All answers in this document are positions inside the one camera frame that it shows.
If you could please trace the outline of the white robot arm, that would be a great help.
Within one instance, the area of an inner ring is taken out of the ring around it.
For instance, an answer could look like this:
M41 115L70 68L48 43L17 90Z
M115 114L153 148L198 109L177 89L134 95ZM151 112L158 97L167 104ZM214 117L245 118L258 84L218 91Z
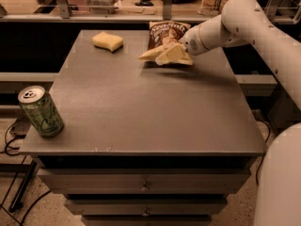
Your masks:
M229 0L180 44L197 56L236 39L253 46L301 108L301 44L271 24L256 0ZM282 131L262 161L254 226L301 226L301 123Z

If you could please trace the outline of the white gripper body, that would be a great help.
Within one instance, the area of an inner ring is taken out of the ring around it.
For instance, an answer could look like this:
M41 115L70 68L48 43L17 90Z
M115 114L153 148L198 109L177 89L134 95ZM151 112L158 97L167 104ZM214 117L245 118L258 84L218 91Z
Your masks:
M208 52L200 37L200 25L190 28L180 39L181 43L192 56L198 56Z

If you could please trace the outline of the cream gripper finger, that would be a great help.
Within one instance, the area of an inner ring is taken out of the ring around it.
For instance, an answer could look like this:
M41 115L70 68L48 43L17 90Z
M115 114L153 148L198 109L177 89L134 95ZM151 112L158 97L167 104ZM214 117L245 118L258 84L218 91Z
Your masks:
M161 66L169 63L180 63L185 57L186 49L180 44L174 44L167 49L160 46L158 52L155 62Z
M182 34L173 28L170 28L168 32L163 36L163 45L168 46L173 43L177 43L178 40L182 37Z

